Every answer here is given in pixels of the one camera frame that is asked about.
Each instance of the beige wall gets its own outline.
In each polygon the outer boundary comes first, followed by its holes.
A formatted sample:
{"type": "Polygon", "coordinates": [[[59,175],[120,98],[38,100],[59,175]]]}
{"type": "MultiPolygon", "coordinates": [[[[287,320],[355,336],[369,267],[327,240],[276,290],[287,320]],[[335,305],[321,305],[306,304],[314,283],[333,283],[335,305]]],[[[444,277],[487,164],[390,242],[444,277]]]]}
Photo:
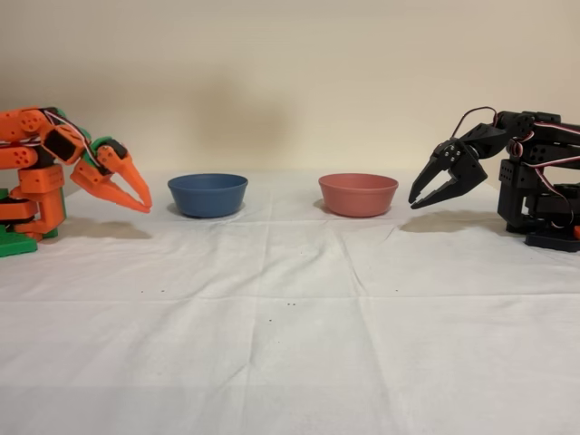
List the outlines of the beige wall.
{"type": "Polygon", "coordinates": [[[580,123],[576,0],[14,0],[0,11],[0,109],[61,106],[144,169],[418,167],[481,104],[580,123]]]}

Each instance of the blue bowl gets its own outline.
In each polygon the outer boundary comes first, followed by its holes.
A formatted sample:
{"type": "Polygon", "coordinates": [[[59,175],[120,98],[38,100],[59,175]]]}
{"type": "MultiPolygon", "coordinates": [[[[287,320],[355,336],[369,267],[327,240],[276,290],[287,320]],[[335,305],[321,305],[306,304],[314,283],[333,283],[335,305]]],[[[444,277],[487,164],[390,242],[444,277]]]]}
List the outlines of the blue bowl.
{"type": "Polygon", "coordinates": [[[242,207],[247,179],[231,174],[194,174],[168,183],[178,210],[190,218],[221,218],[242,207]]]}

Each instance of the bowl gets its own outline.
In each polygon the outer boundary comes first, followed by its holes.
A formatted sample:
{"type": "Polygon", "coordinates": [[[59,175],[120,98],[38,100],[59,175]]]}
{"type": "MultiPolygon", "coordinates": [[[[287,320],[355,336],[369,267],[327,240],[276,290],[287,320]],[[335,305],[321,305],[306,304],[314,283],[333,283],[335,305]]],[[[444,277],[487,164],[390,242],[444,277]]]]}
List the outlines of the bowl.
{"type": "Polygon", "coordinates": [[[233,174],[192,174],[171,179],[178,210],[190,218],[221,218],[242,206],[247,179],[233,174]]]}
{"type": "Polygon", "coordinates": [[[386,213],[391,206],[396,179],[373,174],[331,174],[318,180],[324,204],[337,215],[371,218],[386,213]]]}

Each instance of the black robotic arm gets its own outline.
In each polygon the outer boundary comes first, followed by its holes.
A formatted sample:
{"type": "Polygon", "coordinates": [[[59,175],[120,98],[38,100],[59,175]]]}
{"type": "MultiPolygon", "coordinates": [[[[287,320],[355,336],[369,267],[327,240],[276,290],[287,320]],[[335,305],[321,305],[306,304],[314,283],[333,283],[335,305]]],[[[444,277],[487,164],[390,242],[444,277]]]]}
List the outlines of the black robotic arm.
{"type": "Polygon", "coordinates": [[[507,230],[527,234],[527,243],[554,249],[580,250],[580,184],[553,186],[544,175],[548,166],[580,169],[580,126],[564,124],[560,116],[542,112],[497,113],[490,124],[479,124],[460,138],[441,143],[412,185],[411,208],[464,195],[488,176],[479,165],[507,150],[501,162],[498,213],[507,230]],[[424,199],[421,191],[443,170],[451,180],[424,199]],[[524,204],[528,214],[522,213],[524,204]]]}

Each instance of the white tablecloth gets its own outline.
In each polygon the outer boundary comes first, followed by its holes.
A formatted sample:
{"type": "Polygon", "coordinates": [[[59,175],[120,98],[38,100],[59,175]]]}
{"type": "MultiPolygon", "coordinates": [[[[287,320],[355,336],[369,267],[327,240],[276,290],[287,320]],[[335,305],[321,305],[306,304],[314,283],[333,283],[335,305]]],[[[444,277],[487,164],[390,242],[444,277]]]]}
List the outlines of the white tablecloth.
{"type": "Polygon", "coordinates": [[[504,232],[498,193],[322,208],[320,174],[244,174],[193,220],[84,192],[0,259],[0,433],[580,433],[580,256],[504,232]]]}

